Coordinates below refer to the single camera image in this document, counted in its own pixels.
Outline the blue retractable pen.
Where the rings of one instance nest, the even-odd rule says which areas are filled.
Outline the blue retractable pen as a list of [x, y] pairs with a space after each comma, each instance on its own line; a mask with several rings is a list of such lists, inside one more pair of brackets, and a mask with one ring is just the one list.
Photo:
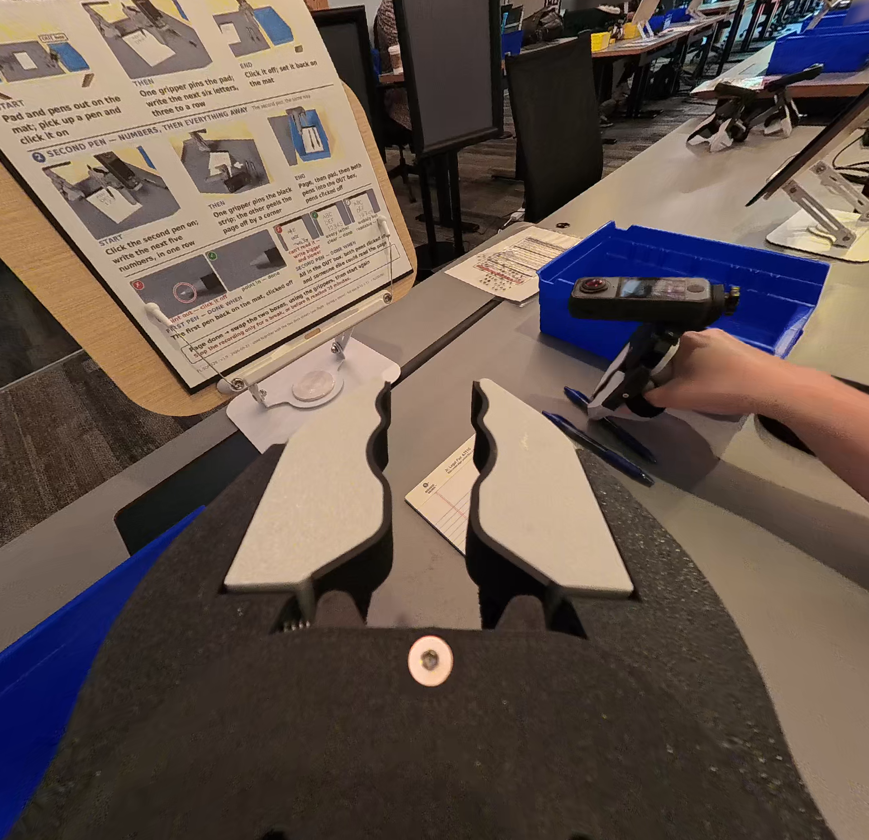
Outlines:
[[621, 474], [630, 477], [636, 483], [646, 487], [654, 485], [654, 479], [639, 465], [636, 465], [623, 454], [620, 454], [607, 447], [605, 444], [597, 441], [588, 433], [581, 431], [566, 418], [550, 411], [541, 411], [541, 414], [554, 424], [567, 438], [569, 438], [572, 443], [581, 445], [581, 447], [592, 452], [592, 454], [612, 466]]
[[585, 413], [586, 423], [589, 429], [594, 428], [597, 432], [604, 433], [607, 436], [618, 440], [624, 447], [639, 456], [647, 463], [657, 465], [658, 458], [655, 456], [655, 454], [649, 448], [647, 448], [644, 443], [641, 443], [635, 436], [629, 433], [615, 420], [613, 420], [612, 418], [601, 418], [599, 420], [593, 420], [589, 416], [588, 411], [591, 400], [586, 394], [578, 389], [571, 388], [569, 386], [564, 386], [563, 392], [567, 399], [570, 400], [570, 402], [574, 406], [581, 409], [581, 411]]

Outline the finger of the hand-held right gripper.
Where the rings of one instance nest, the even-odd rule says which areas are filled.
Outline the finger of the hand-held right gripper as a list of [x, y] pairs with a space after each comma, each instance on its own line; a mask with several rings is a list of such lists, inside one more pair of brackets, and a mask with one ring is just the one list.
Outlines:
[[636, 360], [623, 359], [610, 366], [587, 405], [591, 421], [605, 418], [636, 420], [632, 402], [636, 399]]

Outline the black floor stand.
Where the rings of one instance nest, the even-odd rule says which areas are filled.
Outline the black floor stand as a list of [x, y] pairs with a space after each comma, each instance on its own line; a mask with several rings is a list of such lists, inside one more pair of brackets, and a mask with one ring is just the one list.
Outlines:
[[419, 220], [426, 231], [424, 243], [415, 248], [417, 279], [421, 281], [465, 255], [465, 238], [478, 232], [479, 226], [462, 219], [457, 150], [418, 158], [415, 171], [422, 208]]

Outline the printed sheet in plastic sleeve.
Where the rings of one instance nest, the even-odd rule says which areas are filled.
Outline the printed sheet in plastic sleeve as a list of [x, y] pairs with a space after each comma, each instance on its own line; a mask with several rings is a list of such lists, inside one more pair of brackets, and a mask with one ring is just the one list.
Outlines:
[[540, 270], [580, 242], [559, 230], [527, 226], [446, 273], [491, 298], [522, 304], [538, 294]]

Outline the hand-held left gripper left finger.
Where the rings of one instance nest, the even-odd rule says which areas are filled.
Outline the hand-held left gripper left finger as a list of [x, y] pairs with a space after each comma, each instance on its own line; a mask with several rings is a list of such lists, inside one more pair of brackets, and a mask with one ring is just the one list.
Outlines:
[[233, 593], [314, 606], [325, 576], [370, 551], [392, 558], [391, 384], [371, 380], [288, 439], [224, 577]]

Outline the white lined notepad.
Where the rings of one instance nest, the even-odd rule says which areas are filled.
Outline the white lined notepad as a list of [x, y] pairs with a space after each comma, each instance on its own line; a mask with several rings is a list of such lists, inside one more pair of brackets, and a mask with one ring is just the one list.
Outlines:
[[475, 436], [450, 454], [416, 487], [406, 503], [465, 555], [470, 498], [479, 471], [473, 461]]

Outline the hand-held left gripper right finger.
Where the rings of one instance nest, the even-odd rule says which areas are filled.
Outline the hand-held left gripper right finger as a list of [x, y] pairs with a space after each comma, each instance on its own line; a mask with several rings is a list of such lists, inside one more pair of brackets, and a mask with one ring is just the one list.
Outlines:
[[574, 444], [494, 381], [473, 382], [467, 567], [506, 563], [556, 595], [628, 599], [635, 585]]

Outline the white stand base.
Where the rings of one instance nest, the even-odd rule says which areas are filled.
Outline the white stand base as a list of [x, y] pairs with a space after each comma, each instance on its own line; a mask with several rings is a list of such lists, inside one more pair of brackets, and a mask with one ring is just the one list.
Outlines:
[[353, 338], [338, 339], [300, 356], [234, 397], [229, 421], [263, 453], [285, 443], [305, 422], [317, 417], [372, 379], [394, 382], [399, 366]]

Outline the person's right hand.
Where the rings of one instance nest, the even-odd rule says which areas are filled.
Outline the person's right hand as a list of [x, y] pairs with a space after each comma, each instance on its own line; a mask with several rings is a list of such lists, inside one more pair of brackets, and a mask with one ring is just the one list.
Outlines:
[[717, 329], [685, 333], [669, 379], [644, 394], [660, 409], [736, 416], [756, 411], [781, 361]]

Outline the black framed display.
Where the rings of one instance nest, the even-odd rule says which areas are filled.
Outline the black framed display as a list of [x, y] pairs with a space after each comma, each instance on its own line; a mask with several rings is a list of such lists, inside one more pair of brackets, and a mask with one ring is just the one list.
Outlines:
[[393, 0], [419, 158], [503, 130], [499, 0]]
[[382, 100], [364, 7], [313, 10], [311, 15], [338, 76], [363, 107], [377, 147], [384, 151]]

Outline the printed instruction sheet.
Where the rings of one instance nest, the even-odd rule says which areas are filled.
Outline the printed instruction sheet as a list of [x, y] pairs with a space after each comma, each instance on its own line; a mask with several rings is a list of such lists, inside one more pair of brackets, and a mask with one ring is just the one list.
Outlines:
[[412, 272], [304, 0], [1, 0], [2, 161], [191, 392]]

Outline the long wooden table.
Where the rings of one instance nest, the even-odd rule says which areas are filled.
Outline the long wooden table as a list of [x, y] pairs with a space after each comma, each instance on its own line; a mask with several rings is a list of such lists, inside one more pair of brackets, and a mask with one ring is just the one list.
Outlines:
[[659, 110], [644, 110], [644, 102], [648, 90], [654, 62], [658, 58], [670, 56], [675, 75], [668, 85], [668, 96], [679, 90], [682, 68], [693, 44], [700, 46], [700, 60], [692, 75], [694, 82], [699, 82], [707, 66], [711, 49], [722, 30], [730, 25], [732, 13], [719, 13], [699, 20], [671, 26], [659, 35], [649, 38], [619, 40], [610, 44], [605, 50], [592, 52], [593, 78], [595, 93], [599, 101], [608, 99], [614, 89], [615, 63], [625, 61], [632, 63], [635, 72], [624, 103], [624, 116], [627, 119], [652, 118]]

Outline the white tilted document stand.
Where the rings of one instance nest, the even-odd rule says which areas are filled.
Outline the white tilted document stand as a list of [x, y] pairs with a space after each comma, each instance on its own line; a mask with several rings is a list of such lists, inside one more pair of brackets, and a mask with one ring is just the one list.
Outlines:
[[747, 202], [750, 207], [777, 195], [796, 213], [766, 235], [777, 248], [828, 262], [868, 262], [868, 200], [828, 156], [840, 139], [867, 126], [868, 90], [855, 98]]

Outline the blue plastic bin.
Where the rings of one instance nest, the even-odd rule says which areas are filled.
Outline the blue plastic bin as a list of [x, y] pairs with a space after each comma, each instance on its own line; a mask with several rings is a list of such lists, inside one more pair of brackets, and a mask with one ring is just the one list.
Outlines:
[[830, 265], [755, 249], [613, 222], [541, 268], [539, 326], [543, 335], [614, 359], [636, 324], [572, 318], [568, 298], [580, 278], [705, 278], [740, 288], [735, 314], [713, 324], [739, 340], [786, 357], [815, 311]]
[[766, 75], [803, 72], [822, 64], [822, 73], [854, 73], [868, 64], [868, 29], [863, 26], [813, 29], [779, 38], [766, 67]]
[[193, 510], [1, 654], [1, 837], [38, 789], [115, 619]]

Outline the spare hand-held gripper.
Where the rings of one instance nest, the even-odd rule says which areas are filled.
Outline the spare hand-held gripper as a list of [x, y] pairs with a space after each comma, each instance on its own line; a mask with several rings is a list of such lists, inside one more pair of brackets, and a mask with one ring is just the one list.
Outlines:
[[755, 77], [752, 85], [718, 83], [715, 110], [688, 136], [687, 145], [706, 144], [710, 152], [718, 152], [744, 143], [758, 128], [765, 136], [789, 137], [801, 119], [790, 88], [818, 77], [823, 67], [815, 63], [797, 73]]

